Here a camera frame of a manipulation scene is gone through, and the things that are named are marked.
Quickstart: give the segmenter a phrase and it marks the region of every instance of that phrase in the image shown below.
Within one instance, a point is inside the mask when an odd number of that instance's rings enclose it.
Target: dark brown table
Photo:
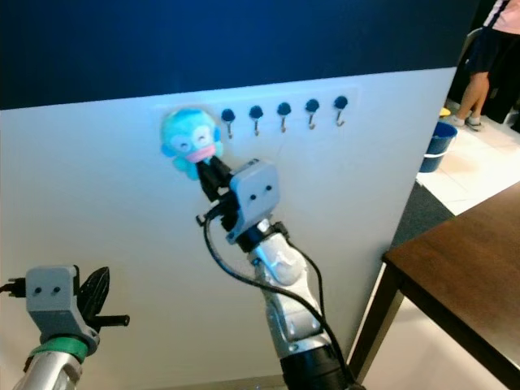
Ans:
[[[506,387],[520,389],[520,183],[390,250],[383,261],[349,362],[360,380],[404,295]]]

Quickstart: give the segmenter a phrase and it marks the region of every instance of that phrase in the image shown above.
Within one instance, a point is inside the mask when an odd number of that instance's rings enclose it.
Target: toy ear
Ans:
[[[220,129],[217,126],[214,127],[214,141],[220,141]]]
[[[176,152],[170,148],[168,148],[166,145],[161,145],[161,151],[162,154],[164,154],[166,157],[174,157],[176,155]]]

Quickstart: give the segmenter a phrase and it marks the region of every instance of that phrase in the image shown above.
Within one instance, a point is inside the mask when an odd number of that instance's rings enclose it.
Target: black shorts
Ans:
[[[507,50],[518,37],[516,34],[484,27],[471,48],[466,70],[470,73],[491,71],[499,54]]]

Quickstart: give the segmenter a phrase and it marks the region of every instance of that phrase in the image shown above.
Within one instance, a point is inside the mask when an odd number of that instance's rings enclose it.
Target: plush toy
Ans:
[[[220,157],[223,145],[220,129],[204,110],[185,108],[168,115],[161,128],[162,152],[175,157],[173,165],[186,172],[192,180],[198,179],[197,163]]]

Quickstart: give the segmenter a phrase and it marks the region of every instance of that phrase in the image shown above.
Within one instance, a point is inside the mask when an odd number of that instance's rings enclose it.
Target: gray carpet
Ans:
[[[399,222],[392,247],[401,245],[453,217],[444,205],[426,189],[415,183]]]

